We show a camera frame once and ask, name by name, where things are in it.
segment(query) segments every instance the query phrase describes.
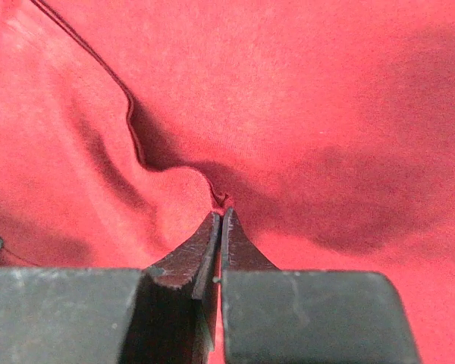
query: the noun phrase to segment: black metal jaw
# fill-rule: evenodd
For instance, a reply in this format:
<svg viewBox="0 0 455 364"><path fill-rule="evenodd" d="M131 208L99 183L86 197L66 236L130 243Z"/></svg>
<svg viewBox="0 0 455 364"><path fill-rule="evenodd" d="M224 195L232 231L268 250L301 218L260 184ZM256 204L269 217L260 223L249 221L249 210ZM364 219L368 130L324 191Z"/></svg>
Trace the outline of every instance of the black metal jaw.
<svg viewBox="0 0 455 364"><path fill-rule="evenodd" d="M420 363L400 297L385 276L278 270L232 209L221 242L227 364Z"/></svg>
<svg viewBox="0 0 455 364"><path fill-rule="evenodd" d="M420 363L386 277L281 271L228 209L145 270L0 268L0 364L206 364L219 265L227 364Z"/></svg>
<svg viewBox="0 0 455 364"><path fill-rule="evenodd" d="M209 215L144 271L0 268L0 364L207 363L220 231Z"/></svg>

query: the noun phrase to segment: red fabric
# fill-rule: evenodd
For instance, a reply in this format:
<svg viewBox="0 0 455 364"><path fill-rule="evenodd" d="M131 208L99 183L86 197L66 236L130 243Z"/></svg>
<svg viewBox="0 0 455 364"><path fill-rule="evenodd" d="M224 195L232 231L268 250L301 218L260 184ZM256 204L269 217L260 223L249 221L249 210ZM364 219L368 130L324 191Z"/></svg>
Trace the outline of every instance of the red fabric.
<svg viewBox="0 0 455 364"><path fill-rule="evenodd" d="M455 0L308 3L0 0L0 265L143 268L234 204L455 363Z"/></svg>

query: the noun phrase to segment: black metal block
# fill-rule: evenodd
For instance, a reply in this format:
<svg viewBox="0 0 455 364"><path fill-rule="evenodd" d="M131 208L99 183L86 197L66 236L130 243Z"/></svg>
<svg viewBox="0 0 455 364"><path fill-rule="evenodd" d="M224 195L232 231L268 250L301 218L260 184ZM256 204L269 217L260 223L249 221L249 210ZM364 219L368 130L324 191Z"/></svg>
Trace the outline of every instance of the black metal block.
<svg viewBox="0 0 455 364"><path fill-rule="evenodd" d="M136 269L0 268L0 363L117 363Z"/></svg>
<svg viewBox="0 0 455 364"><path fill-rule="evenodd" d="M223 271L229 364L416 364L397 291L376 273Z"/></svg>

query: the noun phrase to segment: red cloth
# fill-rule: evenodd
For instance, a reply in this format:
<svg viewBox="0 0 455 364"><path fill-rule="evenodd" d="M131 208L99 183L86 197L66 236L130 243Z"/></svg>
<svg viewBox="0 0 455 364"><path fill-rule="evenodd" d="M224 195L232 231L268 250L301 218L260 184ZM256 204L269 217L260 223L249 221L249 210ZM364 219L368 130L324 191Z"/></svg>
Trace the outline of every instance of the red cloth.
<svg viewBox="0 0 455 364"><path fill-rule="evenodd" d="M144 268L234 204L455 363L455 0L49 4L0 0L0 265Z"/></svg>

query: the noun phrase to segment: metal tool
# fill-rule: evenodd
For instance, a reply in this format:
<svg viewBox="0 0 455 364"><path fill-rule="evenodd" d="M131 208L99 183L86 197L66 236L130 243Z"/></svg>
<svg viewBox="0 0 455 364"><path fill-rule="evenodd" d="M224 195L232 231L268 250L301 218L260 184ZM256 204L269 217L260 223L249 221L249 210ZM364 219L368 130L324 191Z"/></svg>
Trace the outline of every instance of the metal tool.
<svg viewBox="0 0 455 364"><path fill-rule="evenodd" d="M221 220L145 270L0 268L0 363L207 363L218 281L228 364L420 362L387 278L279 270Z"/></svg>

